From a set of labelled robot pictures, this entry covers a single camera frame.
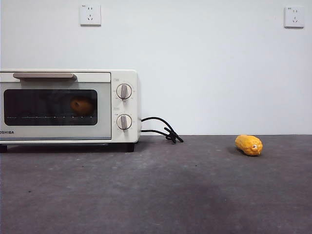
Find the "toshiba logo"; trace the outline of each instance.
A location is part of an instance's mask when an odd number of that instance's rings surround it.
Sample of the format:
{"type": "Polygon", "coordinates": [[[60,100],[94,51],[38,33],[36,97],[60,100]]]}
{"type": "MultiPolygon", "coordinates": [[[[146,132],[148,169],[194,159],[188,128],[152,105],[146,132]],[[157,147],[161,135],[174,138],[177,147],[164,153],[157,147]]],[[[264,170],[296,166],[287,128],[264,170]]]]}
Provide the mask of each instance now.
{"type": "Polygon", "coordinates": [[[0,131],[0,134],[14,134],[14,131],[0,131]]]}

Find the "wall socket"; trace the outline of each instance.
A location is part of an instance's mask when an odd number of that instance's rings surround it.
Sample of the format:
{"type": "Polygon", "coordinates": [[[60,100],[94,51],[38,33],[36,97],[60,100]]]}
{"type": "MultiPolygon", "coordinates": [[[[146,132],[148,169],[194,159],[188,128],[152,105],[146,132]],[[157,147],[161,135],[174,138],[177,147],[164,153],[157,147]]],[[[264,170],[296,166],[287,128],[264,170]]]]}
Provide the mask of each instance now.
{"type": "Polygon", "coordinates": [[[82,5],[79,19],[80,25],[101,25],[101,5],[82,5]]]}
{"type": "Polygon", "coordinates": [[[303,28],[304,23],[303,7],[285,7],[285,28],[303,28]]]}

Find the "toaster oven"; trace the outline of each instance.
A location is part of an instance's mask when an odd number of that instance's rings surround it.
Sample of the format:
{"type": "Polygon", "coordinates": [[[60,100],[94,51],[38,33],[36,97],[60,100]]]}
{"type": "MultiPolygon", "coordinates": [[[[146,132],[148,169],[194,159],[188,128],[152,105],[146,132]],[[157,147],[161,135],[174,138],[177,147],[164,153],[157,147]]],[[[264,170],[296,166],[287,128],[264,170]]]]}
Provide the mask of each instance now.
{"type": "Polygon", "coordinates": [[[125,143],[141,129],[132,70],[2,70],[0,148],[9,144],[125,143]]]}

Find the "black cable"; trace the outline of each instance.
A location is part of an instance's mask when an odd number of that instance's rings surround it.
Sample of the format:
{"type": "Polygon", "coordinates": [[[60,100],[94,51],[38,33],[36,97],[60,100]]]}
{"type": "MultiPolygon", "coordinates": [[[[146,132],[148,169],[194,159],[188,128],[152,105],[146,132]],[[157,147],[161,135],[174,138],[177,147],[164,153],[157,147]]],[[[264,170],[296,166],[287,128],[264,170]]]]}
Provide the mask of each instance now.
{"type": "Polygon", "coordinates": [[[168,126],[168,128],[170,128],[170,129],[168,129],[166,127],[164,128],[167,132],[169,132],[169,134],[166,134],[166,133],[163,133],[163,132],[160,132],[160,131],[157,131],[157,130],[151,130],[151,129],[149,129],[149,130],[141,130],[141,132],[143,132],[143,133],[150,132],[150,133],[162,134],[162,135],[166,136],[167,140],[172,140],[172,142],[174,144],[176,144],[176,139],[178,139],[180,142],[183,142],[183,139],[181,137],[179,137],[179,135],[173,130],[173,128],[170,126],[170,124],[167,121],[163,120],[162,118],[159,118],[159,117],[148,117],[148,118],[142,119],[141,121],[144,122],[144,121],[151,120],[151,119],[157,119],[157,120],[160,120],[163,123],[165,123],[168,126]]]}

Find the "oven knob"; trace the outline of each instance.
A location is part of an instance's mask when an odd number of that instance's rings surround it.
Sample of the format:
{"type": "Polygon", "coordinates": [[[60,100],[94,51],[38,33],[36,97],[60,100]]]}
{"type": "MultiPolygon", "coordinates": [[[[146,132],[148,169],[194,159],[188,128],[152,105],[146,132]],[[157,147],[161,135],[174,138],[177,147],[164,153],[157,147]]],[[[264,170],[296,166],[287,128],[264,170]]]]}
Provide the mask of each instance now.
{"type": "Polygon", "coordinates": [[[120,129],[126,130],[131,127],[132,119],[128,115],[120,115],[117,119],[117,126],[120,129]]]}
{"type": "Polygon", "coordinates": [[[118,97],[124,100],[131,96],[132,89],[127,84],[121,84],[120,86],[117,87],[116,92],[117,92],[118,97]]]}

